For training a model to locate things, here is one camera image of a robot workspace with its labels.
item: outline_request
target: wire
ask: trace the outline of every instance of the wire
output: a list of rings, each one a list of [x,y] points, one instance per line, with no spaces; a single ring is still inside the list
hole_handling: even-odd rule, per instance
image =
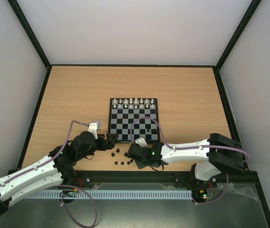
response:
[[[67,133],[67,137],[66,137],[66,139],[65,139],[65,141],[64,141],[64,143],[63,143],[63,145],[61,146],[60,150],[55,154],[54,157],[50,158],[49,160],[47,160],[46,162],[44,162],[44,163],[42,163],[42,164],[40,164],[40,165],[37,165],[37,168],[41,168],[42,166],[44,166],[44,165],[50,163],[51,161],[53,161],[54,159],[56,159],[56,158],[59,156],[59,154],[63,151],[64,147],[66,146],[66,144],[67,144],[67,142],[68,142],[68,139],[69,139],[70,134],[71,134],[71,132],[72,132],[73,123],[77,123],[77,124],[80,124],[80,125],[83,125],[83,126],[87,126],[87,127],[88,127],[88,124],[86,124],[86,123],[82,123],[82,122],[78,122],[78,121],[76,121],[76,120],[73,120],[73,121],[70,123],[69,131],[68,131],[68,133]],[[23,171],[23,172],[21,172],[21,173],[15,175],[15,176],[13,176],[12,178],[10,178],[10,179],[4,181],[4,183],[7,184],[7,183],[9,183],[10,181],[12,181],[12,180],[14,180],[14,179],[16,179],[16,178],[18,178],[18,177],[20,177],[20,176],[26,174],[26,173],[29,173],[29,172],[31,172],[31,171],[33,171],[33,170],[35,170],[35,169],[34,169],[34,168],[30,168],[30,169],[28,169],[28,170],[26,170],[26,171]]]
[[[149,120],[153,121],[153,122],[157,125],[157,127],[159,128],[160,134],[161,134],[161,136],[162,136],[163,142],[164,142],[164,144],[165,144],[169,149],[177,150],[177,151],[179,151],[179,150],[193,150],[193,149],[200,149],[200,148],[225,149],[225,150],[231,150],[231,151],[236,151],[236,152],[240,152],[240,153],[245,154],[245,155],[247,156],[247,159],[243,160],[243,162],[247,162],[247,161],[250,160],[250,155],[249,155],[247,152],[245,152],[245,151],[243,151],[243,150],[240,150],[240,149],[237,149],[237,148],[229,147],[229,146],[202,145],[202,146],[187,146],[187,147],[176,147],[176,148],[173,148],[172,146],[170,146],[170,145],[167,143],[167,141],[166,141],[166,139],[165,139],[165,137],[164,137],[164,133],[163,133],[162,128],[161,128],[161,126],[159,125],[159,123],[158,123],[155,119],[153,119],[153,118],[151,118],[151,117],[148,117],[148,116],[140,117],[140,118],[136,119],[136,120],[131,124],[131,127],[130,127],[130,136],[131,136],[131,141],[132,141],[132,143],[135,143],[134,138],[133,138],[133,134],[132,134],[132,129],[133,129],[133,127],[134,127],[134,124],[135,124],[136,122],[138,122],[139,120],[142,120],[142,119],[149,119]]]
[[[83,192],[84,194],[86,194],[86,195],[90,198],[90,200],[91,200],[92,203],[93,203],[94,210],[95,210],[95,220],[94,220],[93,224],[92,224],[91,226],[89,226],[89,227],[88,227],[88,226],[85,226],[85,225],[82,225],[81,223],[77,222],[76,219],[75,219],[75,218],[72,216],[72,214],[69,212],[68,208],[65,206],[65,203],[63,202],[63,199],[64,199],[64,197],[66,196],[66,194],[62,196],[62,199],[61,199],[61,205],[65,208],[65,210],[67,211],[68,216],[70,217],[70,219],[71,219],[77,226],[79,226],[79,227],[81,227],[81,228],[92,228],[92,227],[94,227],[95,224],[96,224],[96,222],[97,222],[98,213],[97,213],[96,203],[94,202],[94,200],[93,200],[93,198],[90,196],[90,194],[88,194],[86,191],[84,191],[83,189],[78,188],[78,187],[76,187],[76,186],[71,186],[71,185],[59,185],[59,187],[78,189],[79,191]]]
[[[154,167],[151,167],[151,168],[152,168],[152,170],[154,170],[154,171],[161,172],[161,171],[164,171],[164,165],[161,165],[161,166],[162,166],[162,170],[157,170],[157,169],[155,169]]]
[[[220,198],[222,198],[222,197],[224,196],[224,194],[225,194],[225,193],[227,192],[227,190],[228,190],[228,186],[229,186],[229,176],[228,176],[228,174],[227,174],[226,176],[227,176],[226,187],[225,187],[224,191],[221,193],[221,195],[220,195],[218,198],[216,198],[216,199],[214,199],[214,200],[212,200],[212,201],[204,202],[204,203],[198,203],[198,202],[195,201],[195,199],[192,199],[192,201],[193,201],[195,204],[201,204],[201,205],[203,205],[203,204],[209,204],[209,203],[214,203],[214,202],[218,201]]]

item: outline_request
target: robotic arm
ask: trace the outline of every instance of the robotic arm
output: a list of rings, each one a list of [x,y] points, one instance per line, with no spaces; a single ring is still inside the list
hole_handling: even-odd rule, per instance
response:
[[[88,131],[76,136],[70,144],[66,144],[57,156],[62,146],[56,147],[40,161],[19,170],[13,174],[0,178],[0,215],[8,207],[34,192],[55,187],[60,184],[70,185],[76,172],[73,168],[77,161],[94,155],[94,152],[113,149],[118,138],[116,134],[97,134],[100,130],[99,122],[90,123]]]
[[[139,138],[130,146],[127,157],[135,160],[139,169],[146,166],[157,168],[180,161],[203,161],[193,165],[191,172],[196,179],[208,181],[220,173],[243,173],[242,154],[226,148],[241,150],[241,144],[216,133],[199,142],[166,145],[155,143],[151,148],[148,148],[143,138]]]

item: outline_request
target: wooden table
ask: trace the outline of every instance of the wooden table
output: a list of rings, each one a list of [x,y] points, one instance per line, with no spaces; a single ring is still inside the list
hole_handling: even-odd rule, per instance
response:
[[[209,138],[210,133],[230,137],[212,68],[53,66],[23,167],[61,145],[72,120],[100,120],[99,133],[107,133],[109,101],[114,97],[156,97],[159,122],[169,143],[191,143]],[[70,139],[86,129],[75,124]],[[113,150],[97,151],[92,160],[79,161],[75,169],[138,171],[135,162],[126,163],[128,148],[129,144],[119,143]],[[189,171],[194,163],[177,162],[165,170]],[[142,170],[152,171],[150,167]]]

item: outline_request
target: purple cable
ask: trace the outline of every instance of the purple cable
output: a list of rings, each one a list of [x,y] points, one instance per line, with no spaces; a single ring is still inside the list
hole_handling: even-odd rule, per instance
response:
[[[177,150],[177,151],[178,151],[178,150],[193,150],[193,149],[199,149],[199,148],[200,148],[200,146],[187,146],[187,147],[178,147],[178,148],[175,148],[175,149],[174,149],[172,146],[170,146],[170,145],[167,143],[167,141],[166,141],[166,139],[165,139],[165,137],[164,137],[163,130],[162,130],[161,126],[159,125],[159,123],[158,123],[155,119],[153,119],[153,118],[151,118],[151,117],[147,117],[147,116],[140,117],[140,118],[136,119],[136,120],[131,124],[131,128],[130,128],[130,136],[131,136],[131,141],[132,141],[132,143],[135,143],[134,138],[133,138],[133,133],[132,133],[132,129],[133,129],[133,127],[134,127],[134,124],[135,124],[137,121],[142,120],[142,119],[149,119],[149,120],[153,121],[153,122],[157,125],[157,127],[159,128],[160,134],[161,134],[161,136],[162,136],[162,139],[163,139],[164,144],[165,144],[168,148],[170,148],[171,150]],[[247,159],[243,160],[243,162],[247,162],[247,161],[250,160],[250,155],[249,155],[247,152],[245,152],[245,151],[243,151],[243,150],[240,150],[240,149],[237,149],[237,148],[233,148],[233,147],[229,147],[229,146],[217,146],[217,145],[204,145],[204,146],[201,146],[201,147],[202,147],[202,148],[225,149],[225,150],[231,150],[231,151],[240,152],[240,153],[243,153],[243,154],[245,154],[245,155],[247,156]]]
[[[193,201],[194,203],[196,203],[196,204],[201,204],[201,205],[203,205],[203,204],[209,204],[209,203],[214,203],[214,202],[218,201],[220,198],[222,198],[222,197],[224,196],[224,194],[227,192],[228,186],[229,186],[228,184],[229,184],[229,176],[228,176],[228,174],[227,174],[226,187],[225,187],[224,191],[221,193],[221,195],[220,195],[218,198],[216,198],[216,199],[214,199],[214,200],[212,200],[212,201],[204,202],[204,203],[198,203],[198,202],[196,202],[194,199],[192,199],[192,201]]]
[[[73,120],[73,121],[70,123],[69,131],[68,131],[68,133],[67,133],[67,137],[66,137],[66,139],[65,139],[65,141],[64,141],[64,143],[63,143],[63,145],[61,146],[60,150],[59,150],[59,151],[55,154],[55,156],[52,157],[51,159],[47,160],[46,162],[44,162],[44,163],[42,163],[42,164],[40,164],[40,165],[37,165],[37,168],[40,168],[40,167],[42,167],[42,166],[44,166],[44,165],[50,163],[52,160],[54,160],[56,157],[59,156],[59,154],[63,151],[64,147],[66,146],[66,144],[67,144],[67,142],[68,142],[68,139],[69,139],[70,134],[71,134],[71,132],[72,132],[73,123],[77,123],[77,124],[80,124],[80,125],[83,125],[83,126],[88,126],[88,124],[86,124],[86,123],[82,123],[82,122],[78,122],[78,121],[76,121],[76,120]],[[12,180],[14,180],[14,179],[16,179],[16,178],[18,178],[18,177],[20,177],[20,176],[26,174],[26,173],[29,173],[29,172],[31,172],[31,171],[33,171],[33,170],[35,170],[35,169],[34,169],[34,168],[31,168],[31,169],[29,169],[29,170],[26,170],[26,171],[24,171],[24,172],[21,172],[21,173],[17,174],[16,176],[13,176],[12,178],[6,180],[4,183],[7,184],[7,183],[9,183],[10,181],[12,181]]]
[[[67,210],[67,214],[68,214],[68,216],[70,217],[70,219],[71,219],[77,226],[79,226],[79,227],[81,227],[81,228],[92,228],[92,227],[94,227],[95,224],[96,224],[96,222],[97,222],[97,216],[98,216],[98,214],[97,214],[96,203],[94,202],[93,198],[92,198],[86,191],[84,191],[83,189],[78,188],[78,187],[76,187],[76,186],[71,186],[71,185],[59,185],[59,187],[78,189],[79,191],[82,191],[83,193],[85,193],[85,194],[91,199],[91,201],[92,201],[92,203],[93,203],[93,206],[94,206],[94,210],[95,210],[95,221],[94,221],[94,223],[93,223],[91,226],[89,226],[89,227],[80,224],[79,222],[77,222],[77,221],[74,219],[74,217],[73,217],[73,216],[71,215],[71,213],[68,211],[68,208],[65,206],[65,203],[63,202],[63,199],[64,199],[65,195],[62,196],[61,203],[62,203],[62,205],[64,206],[65,210]]]

